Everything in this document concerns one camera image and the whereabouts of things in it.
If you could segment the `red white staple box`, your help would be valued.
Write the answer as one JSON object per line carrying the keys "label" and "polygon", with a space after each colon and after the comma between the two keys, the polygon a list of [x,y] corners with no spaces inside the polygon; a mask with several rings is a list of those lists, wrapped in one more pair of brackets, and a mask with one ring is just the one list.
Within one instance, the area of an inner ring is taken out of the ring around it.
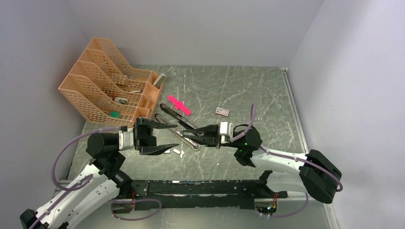
{"label": "red white staple box", "polygon": [[230,111],[221,107],[217,107],[215,110],[215,114],[220,115],[220,116],[229,116]]}

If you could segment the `black stapler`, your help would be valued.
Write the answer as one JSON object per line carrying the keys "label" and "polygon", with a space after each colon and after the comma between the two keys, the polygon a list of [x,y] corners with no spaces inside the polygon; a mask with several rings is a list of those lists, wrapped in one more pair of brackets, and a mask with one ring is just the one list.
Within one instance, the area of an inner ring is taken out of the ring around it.
{"label": "black stapler", "polygon": [[[161,103],[159,105],[160,109],[165,112],[166,114],[170,115],[174,119],[177,120],[178,124],[182,126],[184,129],[197,129],[197,126],[192,124],[188,119],[180,115],[178,112],[174,111],[173,109],[169,108],[166,104]],[[161,114],[156,113],[154,115],[156,121],[165,123],[168,125],[171,125],[171,123],[165,119]],[[181,131],[178,127],[173,127],[169,129],[177,138],[179,138],[183,143],[185,143],[188,147],[190,147],[194,151],[199,151],[200,150],[200,145],[192,141],[191,139],[188,139],[186,137],[183,137],[181,135]]]}

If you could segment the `pink plastic staple remover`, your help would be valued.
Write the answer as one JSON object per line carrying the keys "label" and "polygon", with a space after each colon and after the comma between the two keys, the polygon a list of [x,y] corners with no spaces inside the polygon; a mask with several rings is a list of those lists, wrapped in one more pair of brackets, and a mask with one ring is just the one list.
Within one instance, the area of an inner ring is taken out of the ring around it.
{"label": "pink plastic staple remover", "polygon": [[174,96],[169,95],[168,100],[174,104],[174,107],[178,110],[181,110],[186,115],[190,115],[192,112],[189,108],[187,108],[182,101],[179,101]]}

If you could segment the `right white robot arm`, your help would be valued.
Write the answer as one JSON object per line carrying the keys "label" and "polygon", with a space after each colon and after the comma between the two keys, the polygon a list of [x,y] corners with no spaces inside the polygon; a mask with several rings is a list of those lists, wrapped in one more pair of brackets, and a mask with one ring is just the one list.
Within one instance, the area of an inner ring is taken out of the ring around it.
{"label": "right white robot arm", "polygon": [[258,184],[257,190],[262,197],[292,191],[306,193],[321,203],[330,204],[335,194],[343,190],[342,173],[320,151],[297,154],[266,148],[259,131],[252,125],[233,126],[222,122],[185,129],[180,134],[202,146],[236,148],[234,157],[239,164],[269,172]]}

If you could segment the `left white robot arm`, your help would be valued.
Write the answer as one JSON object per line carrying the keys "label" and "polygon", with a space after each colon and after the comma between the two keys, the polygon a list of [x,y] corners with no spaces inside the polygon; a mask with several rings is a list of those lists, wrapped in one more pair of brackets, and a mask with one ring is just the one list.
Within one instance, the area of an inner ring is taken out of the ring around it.
{"label": "left white robot arm", "polygon": [[[79,222],[107,202],[136,203],[133,180],[120,168],[125,161],[122,150],[138,150],[142,155],[157,156],[176,144],[157,145],[154,129],[169,129],[175,125],[136,118],[132,128],[106,127],[79,135],[57,154],[51,171],[52,182],[60,193],[36,210],[27,209],[20,215],[25,229],[73,229]],[[55,169],[62,153],[74,142],[87,137],[89,162],[67,186],[55,177]]]}

